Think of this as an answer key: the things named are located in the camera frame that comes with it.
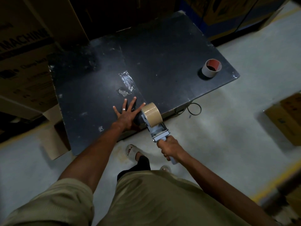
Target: worn black surface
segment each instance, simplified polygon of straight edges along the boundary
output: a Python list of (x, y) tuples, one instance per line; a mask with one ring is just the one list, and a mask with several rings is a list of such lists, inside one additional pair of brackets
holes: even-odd
[[(222, 63), (212, 79), (198, 74), (211, 58)], [(107, 129), (121, 110), (126, 90), (137, 105), (153, 102), (165, 114), (239, 77), (190, 19), (176, 12), (95, 39), (86, 47), (48, 57), (58, 102), (75, 155)], [(119, 74), (128, 71), (132, 92)]]

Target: yellow floor line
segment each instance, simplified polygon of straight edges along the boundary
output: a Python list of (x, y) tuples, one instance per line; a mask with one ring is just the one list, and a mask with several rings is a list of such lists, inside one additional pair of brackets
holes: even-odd
[(285, 17), (288, 17), (288, 16), (290, 16), (290, 15), (292, 15), (292, 14), (294, 14), (294, 13), (300, 11), (300, 10), (301, 10), (301, 7), (296, 7), (296, 8), (294, 8), (294, 9), (292, 9), (292, 10), (290, 10), (290, 11), (284, 13), (284, 14), (281, 14), (281, 15), (279, 14), (278, 16), (276, 16), (276, 17), (272, 20), (272, 22), (277, 21), (277, 20), (280, 20), (280, 19), (285, 18)]
[(269, 185), (266, 186), (264, 190), (256, 194), (251, 199), (256, 203), (259, 203), (261, 199), (267, 197), (275, 188), (277, 188), (279, 185), (281, 185), (283, 182), (289, 179), (292, 175), (297, 173), (300, 169), (301, 169), (301, 160), (289, 166), (288, 169), (282, 175), (280, 175), (274, 181), (269, 183)]
[(0, 150), (1, 150), (1, 148), (7, 146), (8, 144), (11, 144), (14, 141), (17, 141), (17, 140), (22, 139), (22, 138), (24, 138), (24, 137), (26, 137), (26, 136), (28, 136), (28, 135), (30, 135), (32, 133), (35, 133), (36, 131), (38, 131), (38, 130), (40, 130), (40, 129), (48, 126), (48, 125), (50, 125), (50, 122), (43, 123), (43, 124), (35, 127), (34, 129), (29, 130), (28, 132), (22, 133), (22, 134), (20, 134), (18, 136), (12, 137), (12, 138), (4, 141), (3, 143), (0, 143)]

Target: left hand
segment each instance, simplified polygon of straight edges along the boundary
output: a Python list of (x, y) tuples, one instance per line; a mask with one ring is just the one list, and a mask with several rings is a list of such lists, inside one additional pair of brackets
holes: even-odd
[(145, 103), (143, 103), (139, 108), (137, 108), (135, 111), (132, 112), (132, 107), (136, 99), (137, 98), (134, 97), (133, 100), (130, 102), (128, 110), (126, 110), (127, 99), (124, 99), (121, 114), (117, 111), (116, 107), (113, 106), (115, 114), (118, 117), (117, 123), (119, 123), (124, 130), (130, 130), (130, 129), (139, 130), (139, 127), (136, 124), (134, 124), (133, 120), (135, 116), (141, 111), (142, 107), (145, 106)]

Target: leg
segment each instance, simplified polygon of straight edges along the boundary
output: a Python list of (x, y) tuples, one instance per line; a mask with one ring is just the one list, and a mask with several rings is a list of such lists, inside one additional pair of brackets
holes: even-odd
[(137, 152), (136, 161), (138, 161), (137, 165), (133, 166), (131, 169), (126, 171), (121, 171), (117, 176), (117, 181), (127, 172), (131, 171), (150, 171), (150, 163), (147, 157), (145, 157), (141, 152)]

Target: concrete floor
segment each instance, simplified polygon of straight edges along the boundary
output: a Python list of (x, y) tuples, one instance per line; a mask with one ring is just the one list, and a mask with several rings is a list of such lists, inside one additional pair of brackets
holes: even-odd
[[(290, 8), (296, 5), (289, 3), (286, 12)], [(201, 115), (185, 111), (166, 122), (186, 151), (249, 197), (301, 159), (301, 148), (292, 146), (263, 113), (301, 89), (300, 47), (301, 11), (218, 47), (241, 77), (195, 100), (203, 108)], [(190, 110), (198, 108), (191, 105)], [(0, 222), (46, 190), (71, 162), (70, 152), (49, 160), (38, 134), (2, 145)], [(180, 164), (165, 161), (145, 130), (115, 146), (94, 194), (93, 224), (107, 213), (118, 173), (134, 165), (124, 154), (130, 143), (147, 153), (153, 170), (168, 164), (175, 175), (194, 182)]]

